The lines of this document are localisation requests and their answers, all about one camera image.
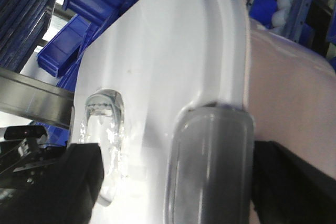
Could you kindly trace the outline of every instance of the plastic tray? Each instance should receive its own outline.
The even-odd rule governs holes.
[[[57,83],[56,86],[70,90],[72,92],[75,91],[77,75],[79,71],[79,65],[81,62],[81,56],[77,61],[69,68],[66,74],[61,78],[61,80]]]
[[[250,11],[250,16],[271,28],[272,15],[277,11],[278,5],[275,0],[255,0]]]
[[[86,31],[85,38],[80,46],[79,52],[82,53],[92,42],[93,36],[99,30],[99,26],[91,23]]]
[[[89,23],[79,15],[72,18],[39,52],[37,56],[39,66],[52,76],[63,76],[76,60],[88,26]]]

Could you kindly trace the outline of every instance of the metal rail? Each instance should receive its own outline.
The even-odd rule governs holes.
[[[294,42],[299,41],[311,2],[312,0],[294,0],[281,33],[284,37]]]
[[[68,129],[74,93],[0,68],[0,110]]]

